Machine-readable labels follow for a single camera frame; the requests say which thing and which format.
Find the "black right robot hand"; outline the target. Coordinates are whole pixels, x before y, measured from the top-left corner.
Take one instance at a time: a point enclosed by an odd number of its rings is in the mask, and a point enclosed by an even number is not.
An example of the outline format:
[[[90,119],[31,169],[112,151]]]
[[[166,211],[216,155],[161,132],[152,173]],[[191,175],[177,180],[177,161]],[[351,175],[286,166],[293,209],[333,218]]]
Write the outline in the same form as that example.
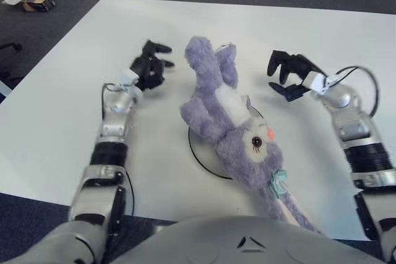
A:
[[[304,80],[310,71],[318,71],[319,69],[310,60],[301,54],[290,55],[285,51],[272,51],[268,66],[267,75],[273,76],[276,70],[280,68],[279,83],[270,82],[269,86],[281,96],[284,96],[288,102],[301,98],[310,89],[303,86],[292,84],[284,87],[290,74],[296,74],[301,80]]]

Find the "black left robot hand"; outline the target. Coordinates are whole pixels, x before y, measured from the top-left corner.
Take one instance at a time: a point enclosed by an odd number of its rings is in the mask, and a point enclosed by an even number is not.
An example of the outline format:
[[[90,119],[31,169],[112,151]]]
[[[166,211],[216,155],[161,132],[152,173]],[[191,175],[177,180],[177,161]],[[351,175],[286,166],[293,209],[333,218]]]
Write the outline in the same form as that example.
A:
[[[170,54],[172,48],[150,40],[144,44],[142,54],[135,58],[130,70],[139,76],[136,87],[141,91],[151,90],[160,86],[165,78],[165,68],[174,67],[174,63],[156,57],[157,53]]]

